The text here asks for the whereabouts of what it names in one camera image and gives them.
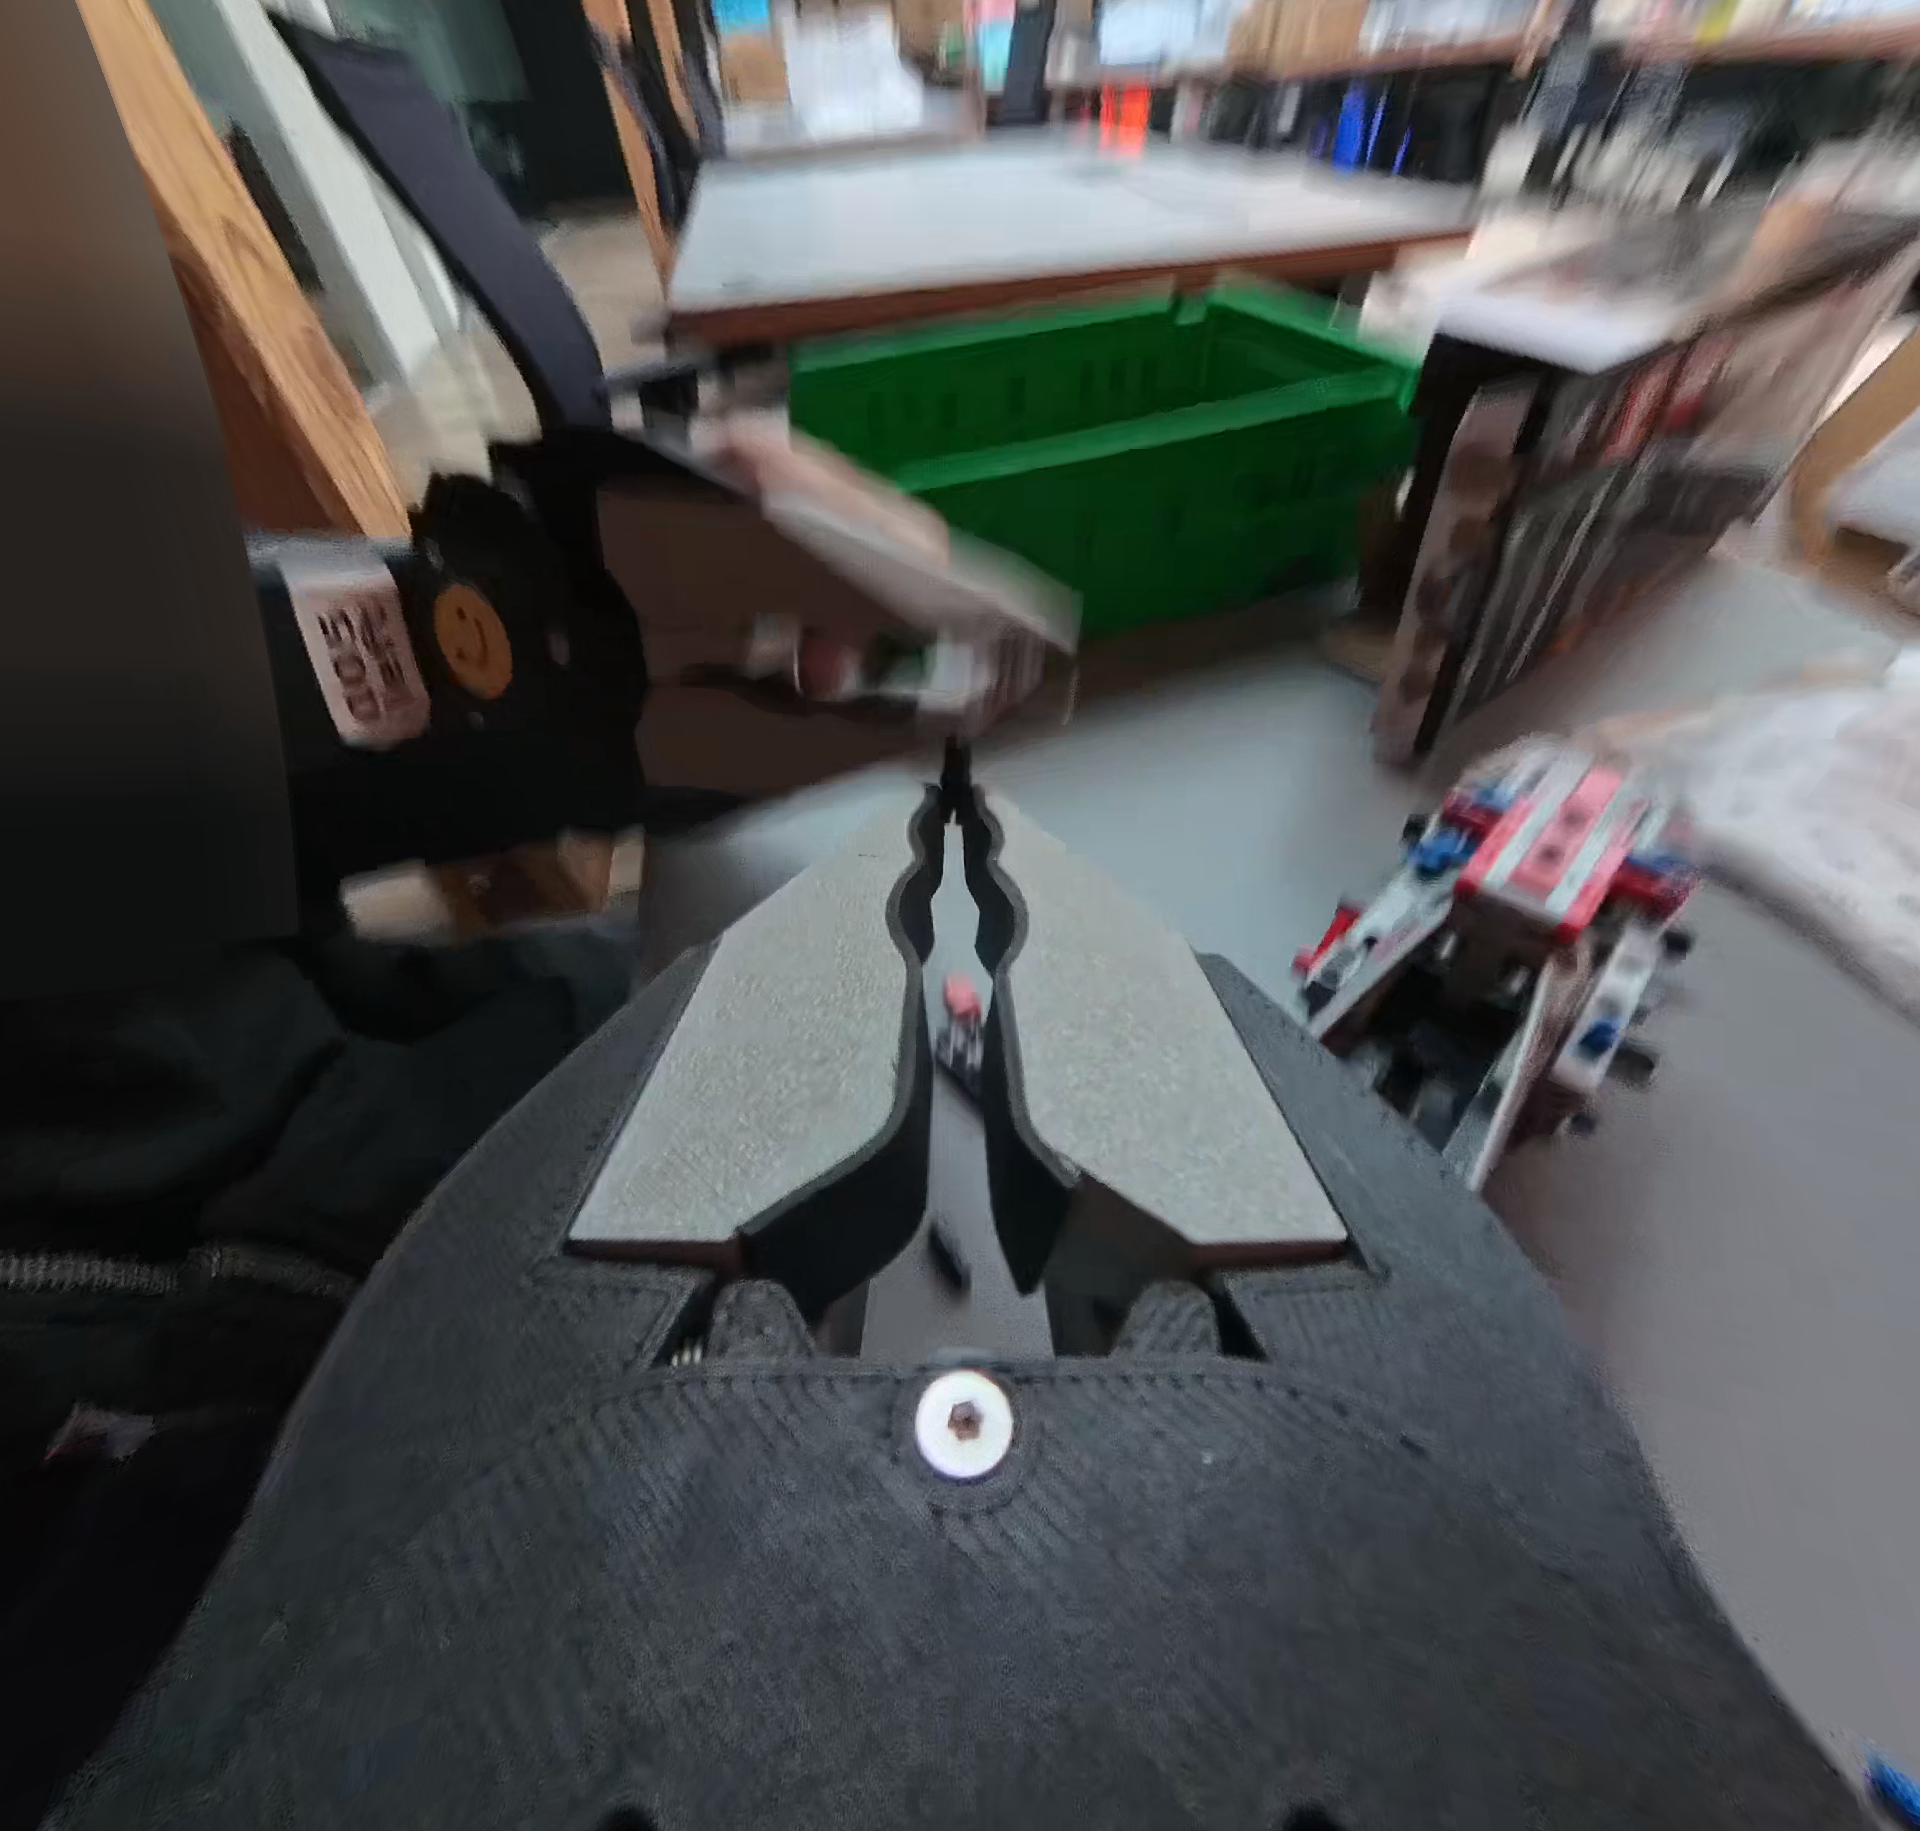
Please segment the printed paper bag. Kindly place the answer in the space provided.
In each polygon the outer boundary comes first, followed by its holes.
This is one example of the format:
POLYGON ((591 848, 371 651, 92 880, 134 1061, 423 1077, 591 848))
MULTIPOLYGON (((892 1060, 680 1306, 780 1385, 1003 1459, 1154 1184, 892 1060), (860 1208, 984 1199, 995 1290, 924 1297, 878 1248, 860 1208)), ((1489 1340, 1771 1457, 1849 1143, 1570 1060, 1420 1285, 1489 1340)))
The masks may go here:
POLYGON ((1918 645, 1583 731, 1681 794, 1717 883, 1918 1015, 1918 645))

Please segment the long wooden workbench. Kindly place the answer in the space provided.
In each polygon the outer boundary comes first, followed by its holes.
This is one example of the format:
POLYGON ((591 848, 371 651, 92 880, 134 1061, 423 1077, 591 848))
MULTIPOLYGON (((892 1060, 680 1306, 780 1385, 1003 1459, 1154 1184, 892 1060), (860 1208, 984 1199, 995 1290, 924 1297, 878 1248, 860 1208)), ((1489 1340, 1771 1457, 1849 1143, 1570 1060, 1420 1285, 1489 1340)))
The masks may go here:
MULTIPOLYGON (((1918 19, 1893 15, 1855 19, 1827 25, 1750 27, 1723 37, 1701 37, 1681 28, 1636 34, 1624 39, 1601 41, 1633 66, 1719 66, 1719 64, 1823 64, 1823 62, 1892 62, 1917 64, 1918 19)), ((1318 60, 1268 64, 1262 57, 1239 56, 1193 62, 1162 62, 1154 66, 1101 64, 1087 71, 1061 75, 1049 83, 1057 98, 1095 93, 1106 88, 1176 88, 1181 83, 1223 83, 1235 75, 1273 75, 1294 80, 1333 78, 1355 75, 1396 75, 1453 69, 1501 66, 1522 72, 1538 66, 1541 53, 1529 46, 1520 31, 1456 39, 1446 43, 1412 43, 1393 50, 1349 50, 1318 60)))

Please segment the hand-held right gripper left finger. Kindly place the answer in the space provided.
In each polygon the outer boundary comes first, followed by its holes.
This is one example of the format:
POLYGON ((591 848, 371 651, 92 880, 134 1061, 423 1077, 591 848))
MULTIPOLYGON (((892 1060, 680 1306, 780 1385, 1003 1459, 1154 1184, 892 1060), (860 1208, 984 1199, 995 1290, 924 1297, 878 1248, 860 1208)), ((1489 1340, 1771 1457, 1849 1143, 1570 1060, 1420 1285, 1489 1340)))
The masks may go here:
POLYGON ((807 1319, 924 1216, 924 955, 944 804, 898 792, 722 931, 613 1126, 566 1246, 784 1286, 807 1319))

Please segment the dark mesh office chair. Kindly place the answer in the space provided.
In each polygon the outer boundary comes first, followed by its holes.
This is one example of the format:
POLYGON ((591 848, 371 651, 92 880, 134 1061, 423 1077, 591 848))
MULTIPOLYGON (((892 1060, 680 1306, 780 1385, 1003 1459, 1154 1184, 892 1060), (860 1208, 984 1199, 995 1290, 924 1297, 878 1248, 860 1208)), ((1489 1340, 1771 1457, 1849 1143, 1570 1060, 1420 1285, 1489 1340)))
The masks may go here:
POLYGON ((391 189, 501 340, 542 429, 611 427, 618 401, 683 422, 695 417, 695 357, 606 366, 540 237, 402 50, 323 34, 276 7, 267 19, 323 112, 391 189))

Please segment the black lego set box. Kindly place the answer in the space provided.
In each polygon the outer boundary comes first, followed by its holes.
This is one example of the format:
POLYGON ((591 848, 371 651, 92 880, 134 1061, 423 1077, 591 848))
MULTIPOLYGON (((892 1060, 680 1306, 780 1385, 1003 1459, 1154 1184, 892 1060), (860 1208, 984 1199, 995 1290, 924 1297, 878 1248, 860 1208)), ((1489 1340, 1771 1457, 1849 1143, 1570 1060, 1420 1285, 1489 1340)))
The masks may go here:
POLYGON ((1615 216, 1438 276, 1381 762, 1758 520, 1914 281, 1913 205, 1800 198, 1615 216))

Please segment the green plastic bin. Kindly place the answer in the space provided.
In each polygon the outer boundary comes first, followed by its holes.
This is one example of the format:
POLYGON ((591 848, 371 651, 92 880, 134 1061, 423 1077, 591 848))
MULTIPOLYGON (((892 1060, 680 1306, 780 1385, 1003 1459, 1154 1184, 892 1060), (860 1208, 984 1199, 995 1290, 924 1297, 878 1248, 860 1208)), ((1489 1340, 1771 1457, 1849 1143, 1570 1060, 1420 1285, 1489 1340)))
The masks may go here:
POLYGON ((793 346, 787 412, 1100 640, 1357 577, 1419 374, 1331 300, 1231 279, 793 346))

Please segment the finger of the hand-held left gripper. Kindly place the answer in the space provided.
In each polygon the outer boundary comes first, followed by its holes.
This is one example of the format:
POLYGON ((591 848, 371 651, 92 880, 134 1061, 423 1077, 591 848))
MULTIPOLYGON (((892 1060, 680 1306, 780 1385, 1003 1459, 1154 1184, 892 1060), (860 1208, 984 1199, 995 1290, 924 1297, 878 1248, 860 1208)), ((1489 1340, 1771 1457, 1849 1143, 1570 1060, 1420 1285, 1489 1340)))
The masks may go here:
POLYGON ((782 412, 705 419, 705 471, 859 595, 949 638, 1024 638, 1072 654, 1081 601, 1023 557, 954 528, 923 500, 793 431, 782 412))
POLYGON ((777 799, 973 739, 995 717, 990 693, 837 702, 740 678, 651 686, 641 699, 641 780, 667 797, 777 799))

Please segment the red grey lego vehicle model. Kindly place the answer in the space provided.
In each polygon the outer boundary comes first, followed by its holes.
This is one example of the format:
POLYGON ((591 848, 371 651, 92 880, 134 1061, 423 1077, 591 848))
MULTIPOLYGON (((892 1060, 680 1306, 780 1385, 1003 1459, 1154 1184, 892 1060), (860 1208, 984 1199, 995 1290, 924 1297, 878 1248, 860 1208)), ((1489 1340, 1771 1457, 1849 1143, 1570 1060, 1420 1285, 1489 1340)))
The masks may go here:
POLYGON ((1516 1145, 1646 1088, 1646 1019, 1693 953, 1693 813, 1655 767, 1522 739, 1402 829, 1291 967, 1308 1032, 1474 1191, 1516 1145))

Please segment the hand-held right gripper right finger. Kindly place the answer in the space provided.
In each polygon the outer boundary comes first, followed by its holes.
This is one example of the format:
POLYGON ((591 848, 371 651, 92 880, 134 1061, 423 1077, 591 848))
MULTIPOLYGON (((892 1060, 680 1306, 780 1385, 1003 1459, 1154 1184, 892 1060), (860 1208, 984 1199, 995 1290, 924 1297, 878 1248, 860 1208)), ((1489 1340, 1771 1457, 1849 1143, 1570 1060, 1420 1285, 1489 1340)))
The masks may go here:
POLYGON ((1349 1231, 1202 959, 1011 799, 964 827, 980 1101, 1023 1294, 1328 1261, 1349 1231))

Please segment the wooden support post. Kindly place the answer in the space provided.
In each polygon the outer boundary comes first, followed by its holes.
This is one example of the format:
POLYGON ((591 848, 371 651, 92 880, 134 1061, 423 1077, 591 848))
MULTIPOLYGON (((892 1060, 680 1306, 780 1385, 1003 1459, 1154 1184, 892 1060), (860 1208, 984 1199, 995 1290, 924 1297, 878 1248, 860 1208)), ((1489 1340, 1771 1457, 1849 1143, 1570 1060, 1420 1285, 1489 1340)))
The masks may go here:
POLYGON ((581 0, 587 39, 601 64, 621 155, 656 266, 661 295, 673 283, 680 258, 680 174, 632 62, 632 21, 625 0, 581 0))

